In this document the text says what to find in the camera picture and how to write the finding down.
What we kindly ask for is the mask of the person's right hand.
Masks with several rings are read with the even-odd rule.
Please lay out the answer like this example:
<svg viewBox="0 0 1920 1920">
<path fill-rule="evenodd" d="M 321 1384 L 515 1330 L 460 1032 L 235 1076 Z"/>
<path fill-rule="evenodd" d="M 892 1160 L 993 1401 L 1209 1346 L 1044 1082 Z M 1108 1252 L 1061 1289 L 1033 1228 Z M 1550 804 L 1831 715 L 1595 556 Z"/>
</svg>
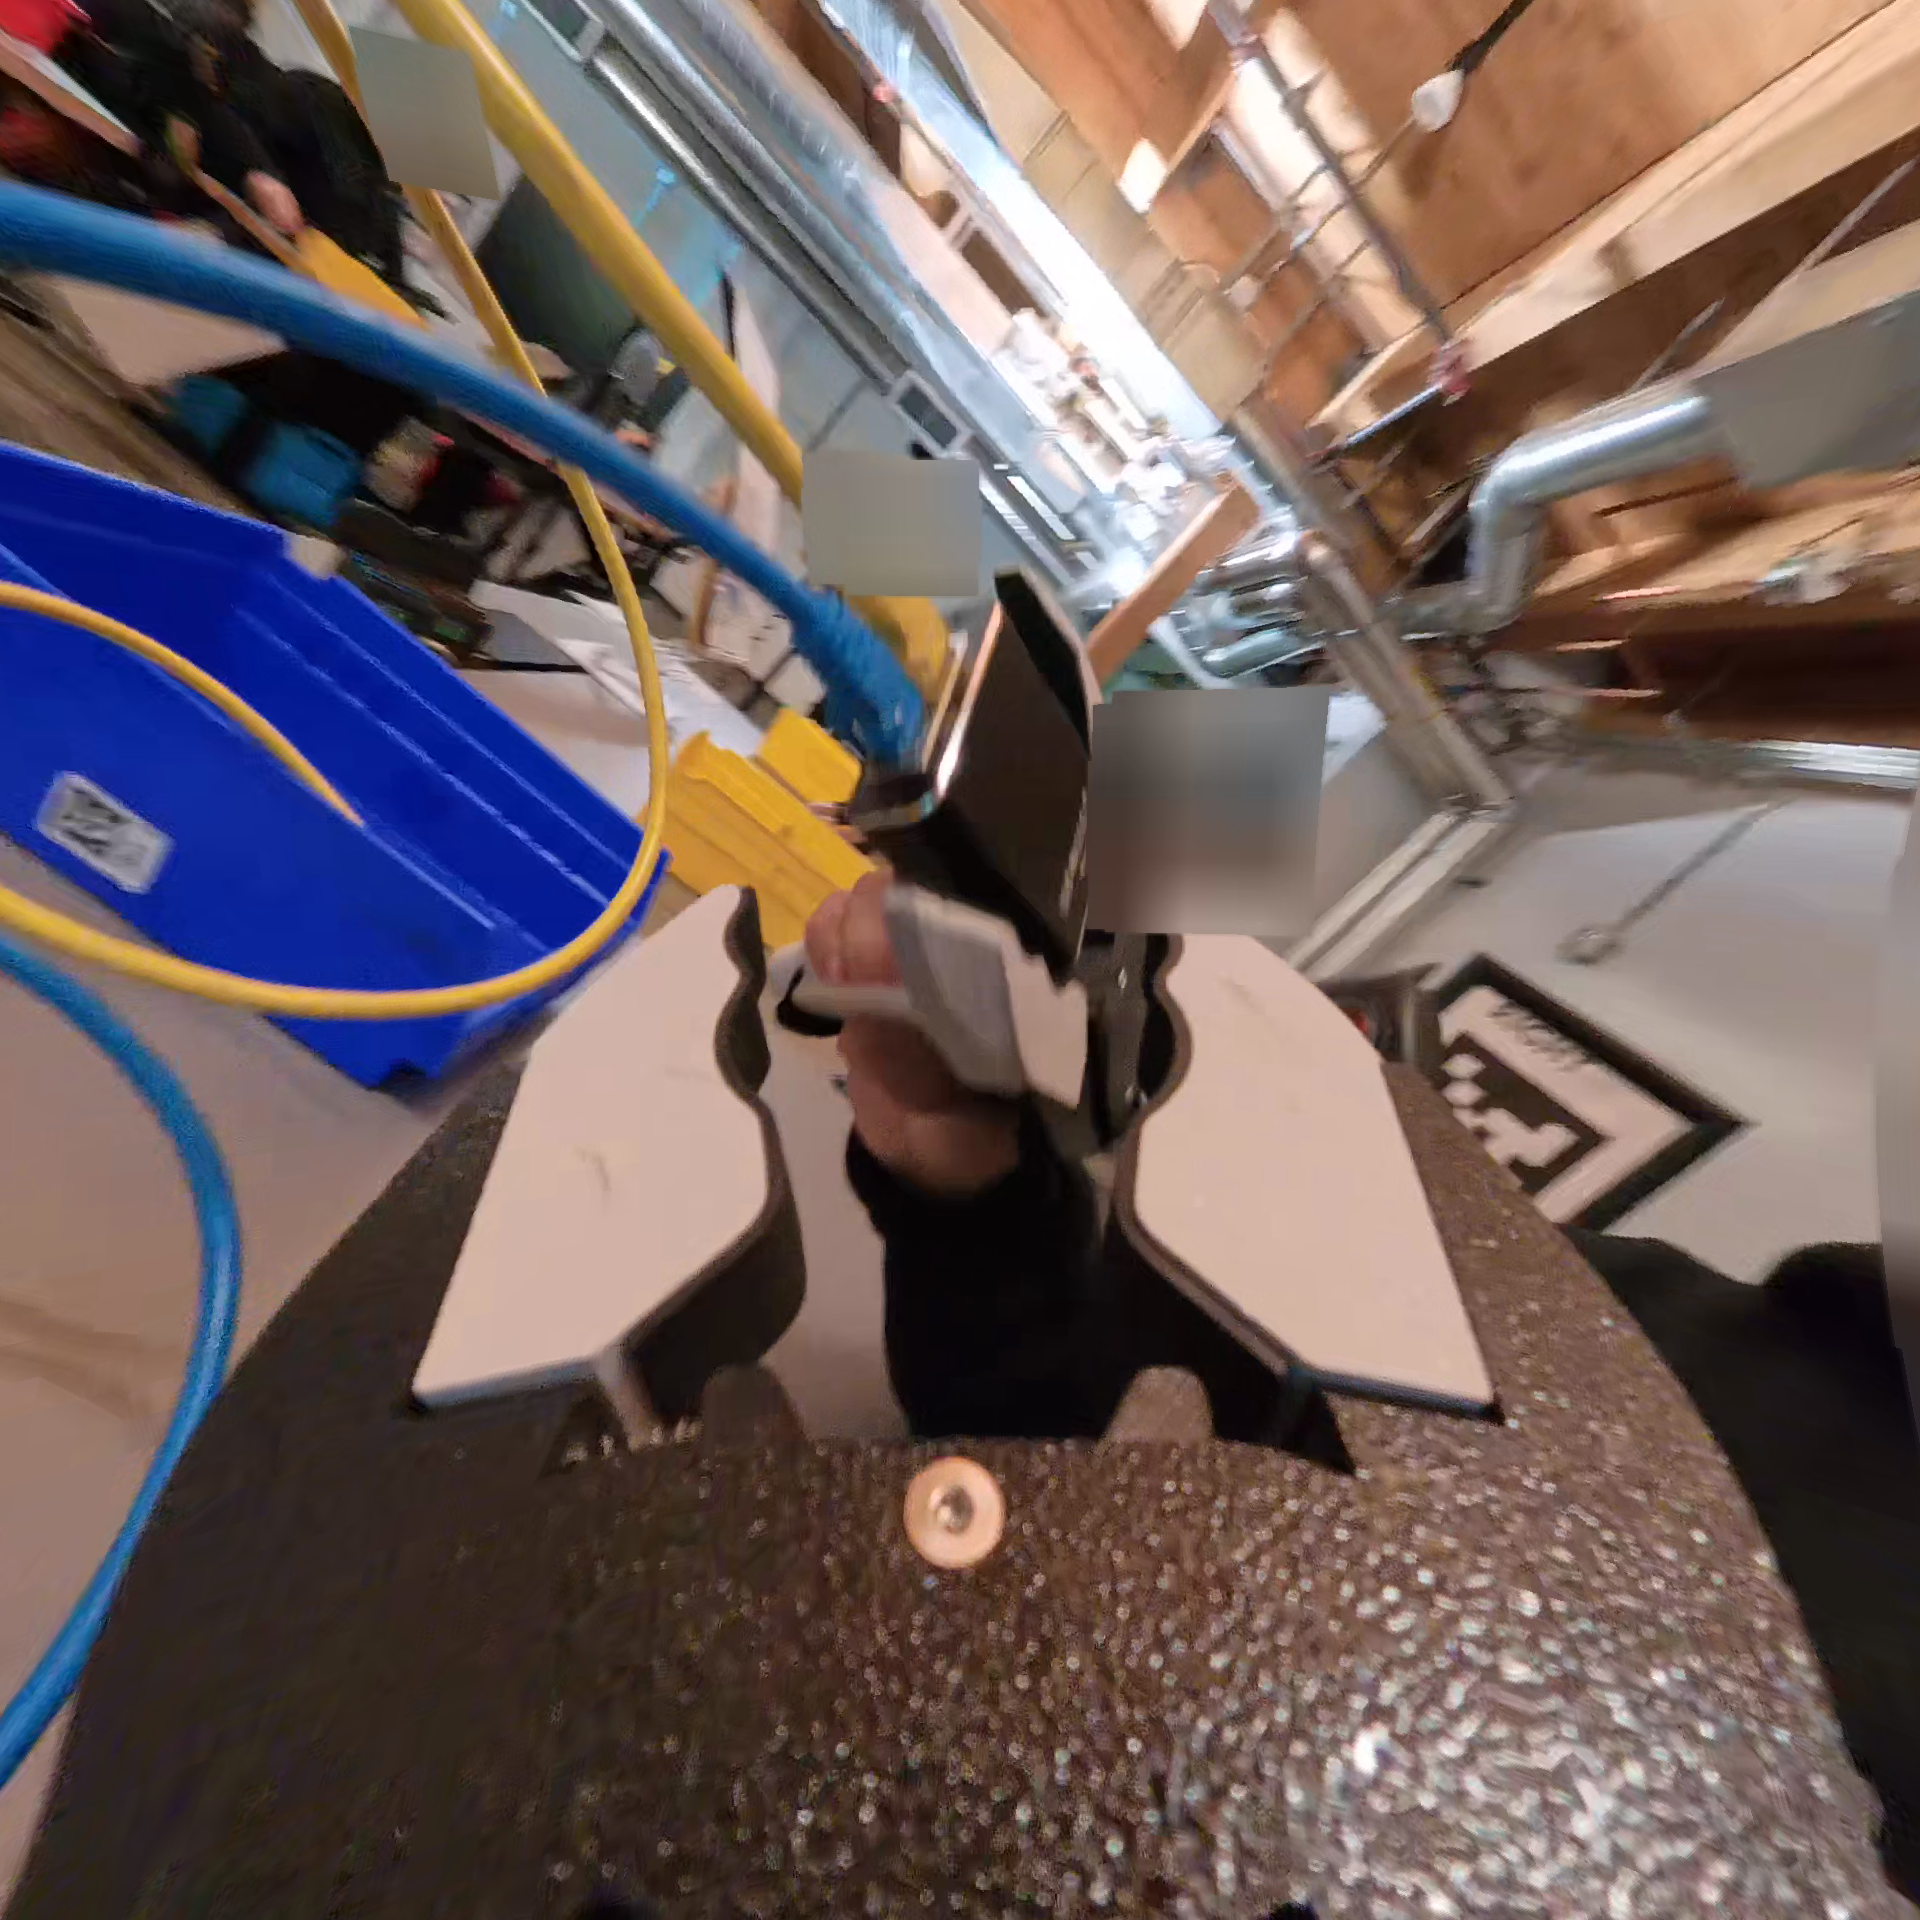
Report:
<svg viewBox="0 0 1920 1920">
<path fill-rule="evenodd" d="M 889 872 L 824 899 L 806 922 L 806 975 L 836 989 L 899 984 L 885 923 Z M 963 1088 L 908 1025 L 844 1016 L 836 1043 L 847 1072 L 855 1137 L 901 1183 L 941 1197 L 982 1194 L 1020 1164 L 1020 1111 Z"/>
</svg>

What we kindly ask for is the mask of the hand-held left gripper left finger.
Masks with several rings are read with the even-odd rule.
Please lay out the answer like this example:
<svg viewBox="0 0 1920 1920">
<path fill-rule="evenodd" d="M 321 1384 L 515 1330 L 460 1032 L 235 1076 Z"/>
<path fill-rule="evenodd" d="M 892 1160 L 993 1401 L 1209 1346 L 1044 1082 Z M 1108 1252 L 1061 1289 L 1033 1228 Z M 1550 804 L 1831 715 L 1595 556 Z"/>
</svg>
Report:
<svg viewBox="0 0 1920 1920">
<path fill-rule="evenodd" d="M 637 1444 L 699 1416 L 805 1300 L 760 1021 L 758 904 L 723 885 L 566 1000 L 531 1048 L 411 1394 L 588 1386 Z"/>
</svg>

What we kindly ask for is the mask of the black white marker tag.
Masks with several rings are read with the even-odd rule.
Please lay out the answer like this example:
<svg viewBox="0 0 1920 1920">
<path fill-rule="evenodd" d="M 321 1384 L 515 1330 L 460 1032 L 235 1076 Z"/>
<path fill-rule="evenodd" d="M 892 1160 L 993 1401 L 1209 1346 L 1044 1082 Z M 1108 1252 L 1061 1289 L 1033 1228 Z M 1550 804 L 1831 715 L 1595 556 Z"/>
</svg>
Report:
<svg viewBox="0 0 1920 1920">
<path fill-rule="evenodd" d="M 1556 1228 L 1609 1232 L 1748 1122 L 1486 953 L 1433 989 L 1430 1082 Z"/>
</svg>

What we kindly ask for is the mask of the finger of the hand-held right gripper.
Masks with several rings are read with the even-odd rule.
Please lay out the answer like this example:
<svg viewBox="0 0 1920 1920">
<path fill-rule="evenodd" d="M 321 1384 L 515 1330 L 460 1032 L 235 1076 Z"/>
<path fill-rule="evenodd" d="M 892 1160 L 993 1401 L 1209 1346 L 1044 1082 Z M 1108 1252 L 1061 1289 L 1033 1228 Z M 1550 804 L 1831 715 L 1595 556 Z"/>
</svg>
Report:
<svg viewBox="0 0 1920 1920">
<path fill-rule="evenodd" d="M 972 1092 L 1077 1108 L 1088 1082 L 1080 986 L 1055 984 L 1007 922 L 918 885 L 892 885 L 880 917 L 896 963 L 885 1020 L 917 1032 Z"/>
</svg>

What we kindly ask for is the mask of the black network box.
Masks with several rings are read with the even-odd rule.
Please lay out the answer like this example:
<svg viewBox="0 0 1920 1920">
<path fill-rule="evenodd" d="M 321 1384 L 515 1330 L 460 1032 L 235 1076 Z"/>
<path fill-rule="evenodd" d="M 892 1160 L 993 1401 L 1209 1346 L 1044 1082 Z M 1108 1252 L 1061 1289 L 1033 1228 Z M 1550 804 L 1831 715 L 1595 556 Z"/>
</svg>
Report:
<svg viewBox="0 0 1920 1920">
<path fill-rule="evenodd" d="M 918 793 L 871 831 L 901 880 L 1004 922 L 1057 984 L 1088 925 L 1092 703 L 1078 633 L 1027 571 L 999 571 Z"/>
</svg>

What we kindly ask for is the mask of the silver duct pipe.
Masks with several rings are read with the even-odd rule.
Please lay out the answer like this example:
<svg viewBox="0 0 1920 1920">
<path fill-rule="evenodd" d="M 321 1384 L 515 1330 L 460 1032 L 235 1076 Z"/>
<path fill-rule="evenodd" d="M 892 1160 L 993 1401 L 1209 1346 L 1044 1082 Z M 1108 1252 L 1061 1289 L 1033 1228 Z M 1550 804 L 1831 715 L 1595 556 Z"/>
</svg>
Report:
<svg viewBox="0 0 1920 1920">
<path fill-rule="evenodd" d="M 1620 483 L 1720 463 L 1729 450 L 1711 400 L 1684 378 L 1531 428 L 1493 460 L 1471 493 L 1462 578 L 1400 594 L 1389 610 L 1397 633 L 1433 641 L 1503 632 L 1537 584 L 1552 508 Z"/>
</svg>

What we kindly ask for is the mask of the yellow plastic bin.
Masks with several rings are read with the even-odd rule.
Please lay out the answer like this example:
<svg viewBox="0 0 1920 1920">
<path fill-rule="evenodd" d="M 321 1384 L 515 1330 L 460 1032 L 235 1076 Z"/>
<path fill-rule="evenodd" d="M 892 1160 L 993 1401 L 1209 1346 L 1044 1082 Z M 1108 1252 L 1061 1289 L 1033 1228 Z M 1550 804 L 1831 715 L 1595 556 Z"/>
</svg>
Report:
<svg viewBox="0 0 1920 1920">
<path fill-rule="evenodd" d="M 663 845 L 694 897 L 752 891 L 767 951 L 797 945 L 812 914 L 877 872 L 831 810 L 853 801 L 860 760 L 814 720 L 784 711 L 749 753 L 702 731 L 665 783 Z"/>
</svg>

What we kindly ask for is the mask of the blue plastic bin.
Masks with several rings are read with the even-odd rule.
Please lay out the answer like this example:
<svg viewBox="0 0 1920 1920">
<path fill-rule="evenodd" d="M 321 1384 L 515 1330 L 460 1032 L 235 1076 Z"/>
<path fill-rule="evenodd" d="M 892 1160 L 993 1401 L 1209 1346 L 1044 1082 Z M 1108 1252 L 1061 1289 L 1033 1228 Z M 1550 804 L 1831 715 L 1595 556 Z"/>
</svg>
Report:
<svg viewBox="0 0 1920 1920">
<path fill-rule="evenodd" d="M 5 836 L 158 949 L 457 986 L 565 946 L 633 866 L 630 818 L 284 530 L 6 443 L 3 569 L 228 687 L 357 817 L 150 661 L 5 610 Z"/>
</svg>

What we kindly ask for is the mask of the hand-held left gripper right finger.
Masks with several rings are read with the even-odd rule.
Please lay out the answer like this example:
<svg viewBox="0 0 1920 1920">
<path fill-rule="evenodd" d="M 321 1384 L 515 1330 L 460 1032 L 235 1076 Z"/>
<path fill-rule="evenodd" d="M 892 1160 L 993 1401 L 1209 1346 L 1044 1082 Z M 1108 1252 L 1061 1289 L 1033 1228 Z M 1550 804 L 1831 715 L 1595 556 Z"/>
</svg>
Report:
<svg viewBox="0 0 1920 1920">
<path fill-rule="evenodd" d="M 1120 1144 L 1120 1232 L 1275 1377 L 1465 1420 L 1496 1412 L 1384 1063 L 1248 935 L 1171 945 L 1168 1076 Z"/>
</svg>

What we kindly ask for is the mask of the grey desk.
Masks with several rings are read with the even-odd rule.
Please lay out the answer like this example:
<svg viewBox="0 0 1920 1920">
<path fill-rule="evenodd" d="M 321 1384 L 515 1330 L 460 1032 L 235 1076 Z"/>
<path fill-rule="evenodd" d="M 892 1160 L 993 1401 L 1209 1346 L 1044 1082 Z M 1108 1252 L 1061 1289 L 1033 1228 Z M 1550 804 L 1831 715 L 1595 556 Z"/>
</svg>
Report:
<svg viewBox="0 0 1920 1920">
<path fill-rule="evenodd" d="M 1911 788 L 1765 784 L 1735 754 L 1524 773 L 1516 834 L 1376 961 L 1516 972 L 1733 1108 L 1744 1130 L 1599 1236 L 1757 1284 L 1815 1243 L 1880 1239 L 1879 986 L 1916 935 Z M 235 1354 L 429 1138 L 449 1092 L 352 1088 L 246 1016 L 102 986 L 217 1133 L 246 1228 Z M 193 1211 L 143 1101 L 5 984 L 3 1697 L 101 1564 L 179 1392 Z"/>
</svg>

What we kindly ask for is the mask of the hanging white lamp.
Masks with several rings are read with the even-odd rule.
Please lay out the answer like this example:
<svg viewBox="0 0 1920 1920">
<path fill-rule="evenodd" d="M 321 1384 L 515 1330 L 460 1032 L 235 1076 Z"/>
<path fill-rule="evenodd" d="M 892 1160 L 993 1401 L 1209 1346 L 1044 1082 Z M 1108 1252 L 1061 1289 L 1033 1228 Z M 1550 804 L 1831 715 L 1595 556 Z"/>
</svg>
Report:
<svg viewBox="0 0 1920 1920">
<path fill-rule="evenodd" d="M 1446 66 L 1414 87 L 1407 96 L 1407 122 L 1422 133 L 1438 133 L 1446 128 L 1456 120 L 1468 84 L 1477 79 L 1499 41 L 1512 33 L 1531 8 L 1534 2 L 1529 0 L 1503 4 L 1480 33 L 1456 51 Z"/>
</svg>

